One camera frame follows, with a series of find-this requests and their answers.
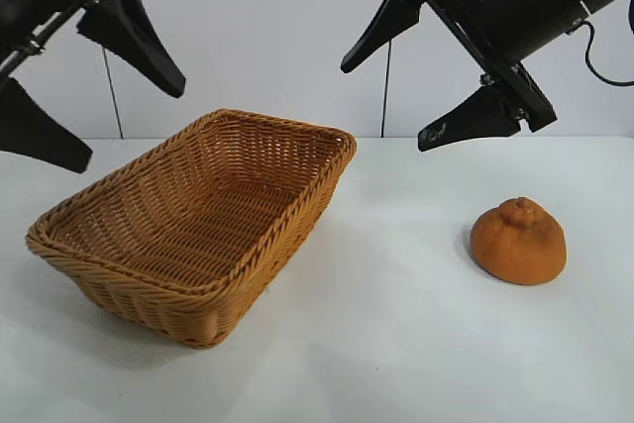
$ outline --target toy fruit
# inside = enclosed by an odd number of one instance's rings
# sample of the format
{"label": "toy fruit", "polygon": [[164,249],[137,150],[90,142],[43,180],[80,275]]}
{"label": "toy fruit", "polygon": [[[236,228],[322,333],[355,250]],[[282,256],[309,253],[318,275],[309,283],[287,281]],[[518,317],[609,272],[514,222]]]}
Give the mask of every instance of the toy fruit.
{"label": "toy fruit", "polygon": [[566,266],[560,224],[528,198],[514,198],[484,213],[474,224],[471,249],[493,276],[523,285],[552,281]]}

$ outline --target robotic arm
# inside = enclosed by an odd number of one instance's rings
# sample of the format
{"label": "robotic arm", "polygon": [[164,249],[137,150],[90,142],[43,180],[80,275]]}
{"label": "robotic arm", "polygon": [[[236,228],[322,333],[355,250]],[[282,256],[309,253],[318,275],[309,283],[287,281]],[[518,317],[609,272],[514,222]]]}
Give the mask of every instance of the robotic arm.
{"label": "robotic arm", "polygon": [[0,0],[0,151],[82,172],[92,151],[49,117],[11,77],[75,13],[79,34],[117,54],[165,93],[185,77],[155,32],[141,0]]}
{"label": "robotic arm", "polygon": [[[485,137],[508,137],[518,133],[526,120],[537,132],[557,120],[555,110],[521,61],[564,33],[581,25],[614,0],[383,0],[353,49],[344,57],[345,73],[363,63],[378,48],[419,21],[428,3],[462,43],[484,74],[481,88],[458,108],[423,129],[420,151],[450,143]],[[630,10],[634,30],[634,3]],[[589,48],[586,62],[591,67]]]}

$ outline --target black motor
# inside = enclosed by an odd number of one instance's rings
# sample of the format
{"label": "black motor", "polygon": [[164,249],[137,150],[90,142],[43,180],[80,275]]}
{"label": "black motor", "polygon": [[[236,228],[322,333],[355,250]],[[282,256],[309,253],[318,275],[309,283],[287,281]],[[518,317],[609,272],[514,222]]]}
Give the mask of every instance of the black motor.
{"label": "black motor", "polygon": [[[346,55],[342,70],[350,72],[382,45],[416,25],[428,3],[484,70],[481,89],[419,135],[427,151],[474,138],[518,133],[520,120],[536,132],[557,120],[553,106],[521,61],[562,34],[581,25],[614,0],[383,0],[361,39]],[[630,11],[634,30],[634,2]],[[589,48],[586,62],[591,67]]]}

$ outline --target rectangular basket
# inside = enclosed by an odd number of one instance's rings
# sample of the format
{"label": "rectangular basket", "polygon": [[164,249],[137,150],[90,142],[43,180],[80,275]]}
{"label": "rectangular basket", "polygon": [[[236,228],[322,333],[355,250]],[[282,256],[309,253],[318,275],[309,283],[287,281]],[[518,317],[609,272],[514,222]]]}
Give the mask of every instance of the rectangular basket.
{"label": "rectangular basket", "polygon": [[220,110],[57,205],[27,246],[104,309],[213,347],[305,241],[356,147]]}

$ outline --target woven basket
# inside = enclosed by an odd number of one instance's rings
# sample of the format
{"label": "woven basket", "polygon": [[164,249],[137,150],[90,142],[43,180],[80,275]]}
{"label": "woven basket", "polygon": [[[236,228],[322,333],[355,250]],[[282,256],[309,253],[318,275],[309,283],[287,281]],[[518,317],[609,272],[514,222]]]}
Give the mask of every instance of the woven basket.
{"label": "woven basket", "polygon": [[338,130],[220,110],[57,205],[27,246],[104,309],[213,347],[305,241],[355,151]]}

